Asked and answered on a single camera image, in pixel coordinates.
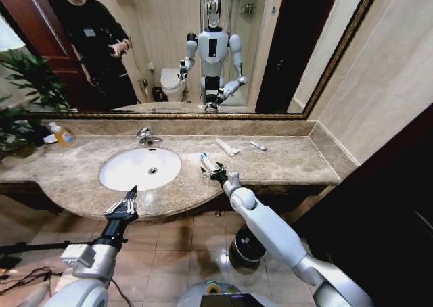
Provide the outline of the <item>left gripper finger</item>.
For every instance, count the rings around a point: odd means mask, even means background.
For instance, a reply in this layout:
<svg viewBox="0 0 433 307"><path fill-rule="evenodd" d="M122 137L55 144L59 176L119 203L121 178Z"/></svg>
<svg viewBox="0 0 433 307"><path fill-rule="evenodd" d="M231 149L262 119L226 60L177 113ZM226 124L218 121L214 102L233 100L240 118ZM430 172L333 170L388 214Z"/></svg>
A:
<svg viewBox="0 0 433 307"><path fill-rule="evenodd" d="M113 214L115 212L119 213L127 213L127 202L126 202L126 196L124 199L117 201L116 203L112 204L105 212L104 214Z"/></svg>
<svg viewBox="0 0 433 307"><path fill-rule="evenodd" d="M134 214L136 209L137 186L135 185L126 195L127 213Z"/></svg>

